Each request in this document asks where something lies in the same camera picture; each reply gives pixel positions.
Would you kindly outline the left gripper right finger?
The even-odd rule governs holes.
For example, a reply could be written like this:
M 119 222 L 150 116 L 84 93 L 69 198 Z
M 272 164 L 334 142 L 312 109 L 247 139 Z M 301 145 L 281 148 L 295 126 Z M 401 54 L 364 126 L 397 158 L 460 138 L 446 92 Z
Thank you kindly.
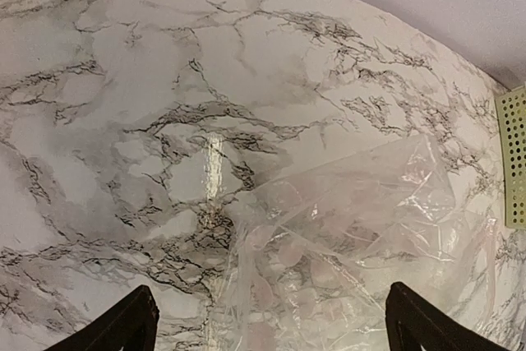
M 404 350 L 498 350 L 500 346 L 460 325 L 402 282 L 385 301 L 389 348 Z

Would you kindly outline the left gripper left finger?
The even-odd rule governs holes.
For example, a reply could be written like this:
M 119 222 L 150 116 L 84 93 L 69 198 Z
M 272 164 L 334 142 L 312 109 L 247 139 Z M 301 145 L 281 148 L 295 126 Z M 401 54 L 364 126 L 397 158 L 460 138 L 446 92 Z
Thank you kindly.
M 140 285 L 85 328 L 46 351 L 154 351 L 159 309 Z

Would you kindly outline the clear zip top bag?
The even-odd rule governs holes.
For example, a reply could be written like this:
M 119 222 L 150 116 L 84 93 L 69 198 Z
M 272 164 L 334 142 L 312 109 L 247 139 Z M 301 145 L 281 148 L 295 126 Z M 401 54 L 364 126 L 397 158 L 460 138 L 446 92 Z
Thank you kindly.
M 385 350 L 395 282 L 470 329 L 491 316 L 496 222 L 459 207 L 428 135 L 271 180 L 228 214 L 228 350 Z

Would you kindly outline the pale green plastic basket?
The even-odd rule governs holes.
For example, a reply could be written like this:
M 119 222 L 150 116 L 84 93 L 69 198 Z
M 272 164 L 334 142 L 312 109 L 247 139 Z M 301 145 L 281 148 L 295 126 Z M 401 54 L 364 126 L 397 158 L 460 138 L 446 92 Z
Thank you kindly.
M 504 174 L 505 226 L 525 229 L 525 85 L 498 96 L 495 103 Z

